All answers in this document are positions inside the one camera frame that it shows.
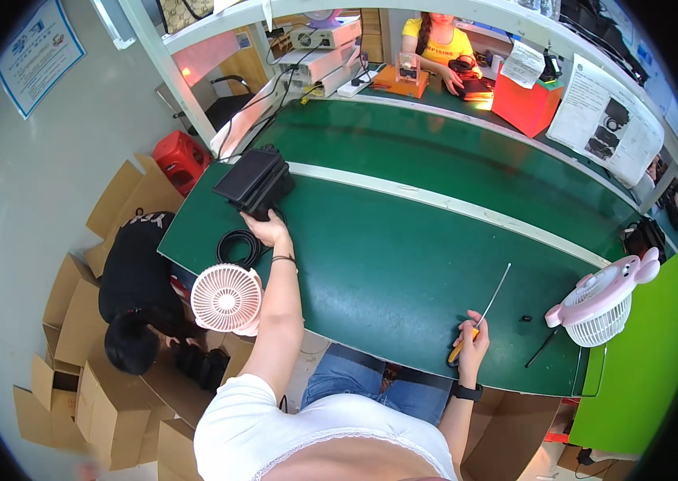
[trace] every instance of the jeans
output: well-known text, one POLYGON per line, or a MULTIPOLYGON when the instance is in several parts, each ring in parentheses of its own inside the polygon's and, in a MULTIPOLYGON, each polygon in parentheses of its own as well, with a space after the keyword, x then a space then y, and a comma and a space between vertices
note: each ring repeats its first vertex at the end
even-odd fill
POLYGON ((171 263, 171 274, 175 275, 176 279, 179 279, 179 282, 187 291, 192 290, 192 286, 194 285, 195 280, 198 278, 195 274, 192 274, 176 263, 171 263))
POLYGON ((379 394, 384 366, 384 361, 368 354, 331 344, 307 381, 301 409, 325 396, 349 392, 437 426, 453 381, 404 367, 390 387, 379 394))

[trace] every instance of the person in black shirt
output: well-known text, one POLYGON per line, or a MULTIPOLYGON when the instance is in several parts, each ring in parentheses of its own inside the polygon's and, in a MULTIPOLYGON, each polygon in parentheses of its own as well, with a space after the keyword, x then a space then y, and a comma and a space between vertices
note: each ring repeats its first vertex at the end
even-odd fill
POLYGON ((195 344, 206 332, 184 318, 184 306, 171 286, 171 273, 187 289, 194 276, 157 252, 174 219, 154 212, 126 222, 114 238, 101 275, 99 312, 109 324, 107 358, 120 371, 144 374, 154 362, 161 338, 195 344))

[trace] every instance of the pink fan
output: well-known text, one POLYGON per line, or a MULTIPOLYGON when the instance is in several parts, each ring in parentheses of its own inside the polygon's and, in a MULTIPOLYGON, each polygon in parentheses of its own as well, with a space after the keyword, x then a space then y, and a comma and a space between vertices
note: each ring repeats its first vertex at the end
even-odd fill
POLYGON ((651 282, 659 274, 659 255, 652 247, 643 258, 629 255, 585 275, 561 304, 547 311, 547 326, 563 325, 571 339, 583 347, 610 340, 625 328, 635 286, 651 282))
POLYGON ((257 335, 263 291, 261 278, 236 264, 205 269, 192 286, 195 322, 205 329, 257 335))

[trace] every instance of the fan grille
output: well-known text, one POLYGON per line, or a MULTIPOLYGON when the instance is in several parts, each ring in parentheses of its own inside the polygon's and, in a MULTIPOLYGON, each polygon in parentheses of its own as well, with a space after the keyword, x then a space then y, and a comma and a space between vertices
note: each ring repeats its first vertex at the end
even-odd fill
POLYGON ((628 294, 606 313, 588 321, 567 325, 566 332, 574 342, 582 347, 600 346, 625 328, 625 322, 628 321, 630 314, 631 301, 632 295, 628 294))
POLYGON ((594 298, 602 290, 606 289, 606 286, 609 285, 611 281, 614 280, 614 277, 617 276, 617 269, 613 265, 595 273, 591 278, 584 282, 581 286, 577 287, 571 294, 567 295, 564 299, 564 305, 572 306, 584 303, 588 299, 594 298))
POLYGON ((234 264, 203 271, 190 295, 195 322, 205 329, 230 332, 253 321, 261 307, 261 287, 255 276, 234 264))

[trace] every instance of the power strip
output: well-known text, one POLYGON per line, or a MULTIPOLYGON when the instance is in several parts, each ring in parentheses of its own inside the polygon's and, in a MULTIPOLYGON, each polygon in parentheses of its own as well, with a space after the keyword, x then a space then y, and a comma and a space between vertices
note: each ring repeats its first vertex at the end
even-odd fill
POLYGON ((369 77, 371 77, 371 80, 373 80, 373 78, 377 76, 377 73, 379 73, 379 72, 374 72, 373 70, 370 70, 368 72, 368 77, 366 76, 365 73, 361 73, 360 74, 360 78, 361 78, 361 84, 360 85, 357 85, 357 86, 353 85, 352 81, 347 82, 342 87, 339 87, 339 90, 337 90, 337 95, 339 95, 340 97, 346 97, 348 99, 350 97, 354 97, 355 94, 357 94, 359 91, 362 91, 363 89, 365 89, 366 87, 368 87, 371 84, 371 82, 364 82, 364 81, 366 79, 368 79, 369 77))

